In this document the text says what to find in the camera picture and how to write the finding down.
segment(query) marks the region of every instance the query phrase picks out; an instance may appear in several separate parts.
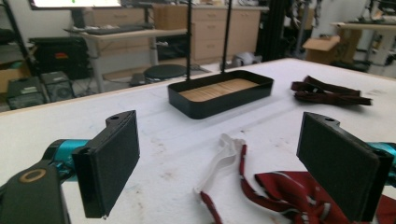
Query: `cardboard box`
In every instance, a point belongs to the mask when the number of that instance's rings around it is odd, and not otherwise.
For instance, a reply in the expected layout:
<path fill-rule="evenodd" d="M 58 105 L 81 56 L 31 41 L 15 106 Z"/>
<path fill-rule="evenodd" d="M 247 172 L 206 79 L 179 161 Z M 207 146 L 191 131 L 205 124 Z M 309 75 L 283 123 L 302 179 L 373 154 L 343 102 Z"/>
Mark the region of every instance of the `cardboard box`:
<path fill-rule="evenodd" d="M 30 71 L 25 62 L 0 64 L 0 92 L 7 92 L 9 80 L 29 76 Z"/>
<path fill-rule="evenodd" d="M 341 29 L 339 31 L 340 43 L 338 43 L 334 60 L 343 63 L 354 63 L 356 48 L 361 39 L 362 30 Z"/>
<path fill-rule="evenodd" d="M 330 64 L 334 61 L 340 36 L 310 38 L 304 44 L 305 59 L 313 63 Z"/>
<path fill-rule="evenodd" d="M 187 29 L 187 6 L 154 4 L 153 10 L 155 29 Z"/>

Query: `white desk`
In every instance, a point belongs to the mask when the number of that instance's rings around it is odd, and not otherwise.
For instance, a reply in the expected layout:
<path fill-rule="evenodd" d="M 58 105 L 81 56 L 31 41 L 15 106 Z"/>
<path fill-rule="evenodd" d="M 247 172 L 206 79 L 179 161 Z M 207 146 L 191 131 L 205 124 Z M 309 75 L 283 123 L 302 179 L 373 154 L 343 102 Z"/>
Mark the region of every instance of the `white desk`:
<path fill-rule="evenodd" d="M 137 111 L 141 158 L 107 221 L 86 219 L 77 183 L 64 183 L 72 223 L 210 223 L 192 188 L 227 133 L 247 141 L 248 181 L 253 174 L 305 170 L 296 157 L 303 112 L 338 119 L 363 141 L 396 142 L 396 81 L 341 68 L 286 59 L 244 67 L 275 80 L 271 96 L 207 119 L 189 119 L 168 104 L 167 85 L 152 84 L 0 114 L 0 183 L 39 161 L 57 139 L 92 139 L 105 119 Z M 323 82 L 361 90 L 372 106 L 301 103 L 292 81 L 310 75 Z M 395 189 L 387 189 L 390 195 Z M 208 192 L 225 223 L 289 223 L 281 215 L 252 205 L 239 187 L 237 166 L 219 173 Z"/>
<path fill-rule="evenodd" d="M 360 24 L 360 23 L 332 23 L 340 29 L 355 29 L 355 30 L 374 30 L 378 35 L 382 35 L 381 45 L 378 52 L 373 57 L 373 65 L 370 66 L 369 73 L 382 75 L 385 61 L 389 56 L 389 51 L 394 43 L 396 36 L 396 25 L 380 25 L 380 24 Z"/>
<path fill-rule="evenodd" d="M 114 35 L 88 35 L 80 34 L 84 37 L 93 69 L 93 74 L 98 86 L 99 92 L 104 92 L 103 74 L 115 71 L 121 71 L 128 68 L 135 68 L 144 64 L 158 64 L 157 46 L 155 37 L 169 35 L 186 34 L 186 29 L 179 30 L 144 30 L 120 33 Z M 122 54 L 101 55 L 98 48 L 99 42 L 116 42 L 120 40 L 147 37 L 150 41 L 149 51 L 130 51 Z"/>

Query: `black stool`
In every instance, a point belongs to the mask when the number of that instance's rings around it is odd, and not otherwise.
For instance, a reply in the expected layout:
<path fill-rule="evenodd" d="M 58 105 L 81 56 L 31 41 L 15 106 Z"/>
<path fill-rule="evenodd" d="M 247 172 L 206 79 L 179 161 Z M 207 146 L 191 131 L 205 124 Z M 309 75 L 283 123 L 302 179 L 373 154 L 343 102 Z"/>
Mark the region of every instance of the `black stool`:
<path fill-rule="evenodd" d="M 184 77 L 186 73 L 186 66 L 178 64 L 154 65 L 143 72 L 146 83 L 154 83 L 176 77 Z"/>

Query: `metal pole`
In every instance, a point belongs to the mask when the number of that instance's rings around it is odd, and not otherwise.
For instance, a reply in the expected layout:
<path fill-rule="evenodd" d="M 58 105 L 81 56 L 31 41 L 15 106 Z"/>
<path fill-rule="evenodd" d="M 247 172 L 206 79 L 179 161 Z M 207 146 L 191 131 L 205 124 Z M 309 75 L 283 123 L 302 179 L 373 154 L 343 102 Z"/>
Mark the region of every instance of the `metal pole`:
<path fill-rule="evenodd" d="M 192 0 L 189 0 L 189 5 L 187 9 L 187 52 L 186 52 L 186 59 L 187 59 L 187 74 L 186 80 L 190 80 L 191 76 L 191 11 L 192 11 Z"/>
<path fill-rule="evenodd" d="M 231 10 L 233 9 L 233 0 L 228 1 L 228 10 L 227 10 L 227 21 L 225 24 L 225 39 L 224 39 L 224 49 L 222 56 L 222 64 L 221 64 L 221 73 L 225 73 L 225 66 L 227 63 L 227 48 L 228 48 L 228 35 L 230 33 L 230 20 L 231 20 Z"/>
<path fill-rule="evenodd" d="M 15 33 L 16 41 L 18 46 L 20 47 L 21 53 L 23 55 L 23 59 L 26 61 L 26 64 L 29 68 L 30 73 L 32 76 L 35 75 L 35 69 L 33 67 L 32 62 L 30 61 L 29 52 L 27 51 L 26 47 L 23 44 L 23 39 L 21 36 L 20 29 L 18 28 L 17 22 L 15 21 L 14 15 L 12 14 L 11 7 L 9 6 L 8 0 L 3 0 L 4 8 L 6 10 L 9 22 L 11 23 L 12 29 Z"/>
<path fill-rule="evenodd" d="M 304 28 L 305 28 L 306 20 L 308 19 L 308 11 L 309 11 L 310 3 L 311 3 L 311 0 L 304 1 L 304 15 L 303 15 L 303 20 L 301 21 L 300 30 L 299 30 L 298 37 L 297 37 L 297 46 L 296 46 L 296 50 L 294 52 L 295 55 L 298 55 L 300 53 L 300 48 L 301 48 L 301 44 L 303 42 L 303 36 L 304 36 Z"/>

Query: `dark red bow tie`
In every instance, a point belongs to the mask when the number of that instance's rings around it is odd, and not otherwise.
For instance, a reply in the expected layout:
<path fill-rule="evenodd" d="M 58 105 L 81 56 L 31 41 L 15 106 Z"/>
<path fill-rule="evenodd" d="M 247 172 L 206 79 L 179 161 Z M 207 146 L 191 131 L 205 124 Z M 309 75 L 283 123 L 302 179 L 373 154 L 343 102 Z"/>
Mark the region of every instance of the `dark red bow tie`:
<path fill-rule="evenodd" d="M 291 83 L 291 89 L 296 91 L 297 100 L 326 105 L 371 105 L 371 99 L 361 97 L 360 91 L 327 84 L 306 77 L 303 82 Z"/>
<path fill-rule="evenodd" d="M 297 224 L 351 223 L 329 194 L 308 172 L 281 171 L 254 175 L 257 183 L 266 194 L 260 195 L 245 179 L 247 150 L 247 145 L 241 146 L 239 174 L 242 191 L 252 202 L 276 211 Z M 199 193 L 215 219 L 215 223 L 222 223 L 210 196 L 203 191 Z M 380 224 L 394 224 L 396 221 L 396 201 L 382 195 L 375 219 Z"/>

